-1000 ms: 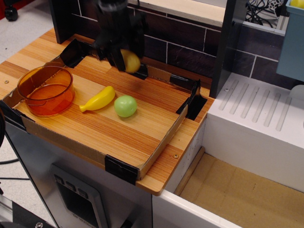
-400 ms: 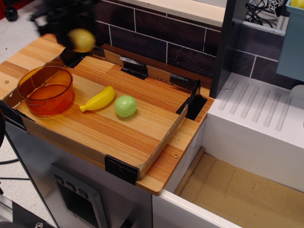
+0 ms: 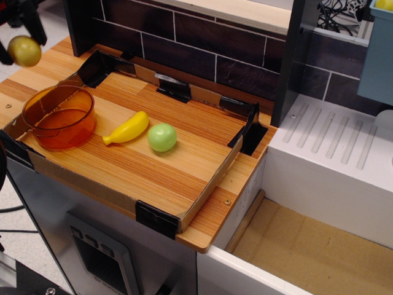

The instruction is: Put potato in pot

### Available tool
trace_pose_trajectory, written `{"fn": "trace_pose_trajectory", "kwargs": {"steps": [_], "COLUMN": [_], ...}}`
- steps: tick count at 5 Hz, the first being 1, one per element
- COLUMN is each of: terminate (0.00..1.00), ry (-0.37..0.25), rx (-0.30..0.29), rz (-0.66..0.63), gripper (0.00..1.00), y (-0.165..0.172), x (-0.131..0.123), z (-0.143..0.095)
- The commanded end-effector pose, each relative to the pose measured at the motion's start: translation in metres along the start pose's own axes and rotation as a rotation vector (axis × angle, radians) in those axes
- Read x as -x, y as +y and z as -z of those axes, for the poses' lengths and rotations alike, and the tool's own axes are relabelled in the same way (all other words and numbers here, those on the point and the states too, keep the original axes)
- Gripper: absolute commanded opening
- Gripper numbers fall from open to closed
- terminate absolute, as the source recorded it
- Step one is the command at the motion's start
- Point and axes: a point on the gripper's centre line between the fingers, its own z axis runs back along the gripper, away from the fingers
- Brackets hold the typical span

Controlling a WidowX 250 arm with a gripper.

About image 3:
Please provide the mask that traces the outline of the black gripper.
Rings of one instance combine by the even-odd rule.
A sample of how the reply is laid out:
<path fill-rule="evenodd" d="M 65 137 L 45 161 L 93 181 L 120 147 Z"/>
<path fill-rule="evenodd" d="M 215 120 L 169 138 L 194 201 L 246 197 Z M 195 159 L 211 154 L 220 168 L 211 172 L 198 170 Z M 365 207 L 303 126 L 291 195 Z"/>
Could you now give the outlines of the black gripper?
<path fill-rule="evenodd" d="M 47 36 L 37 13 L 39 1 L 1 1 L 1 25 L 25 26 L 31 37 L 39 44 L 46 45 Z M 14 61 L 0 42 L 0 62 L 13 65 Z"/>

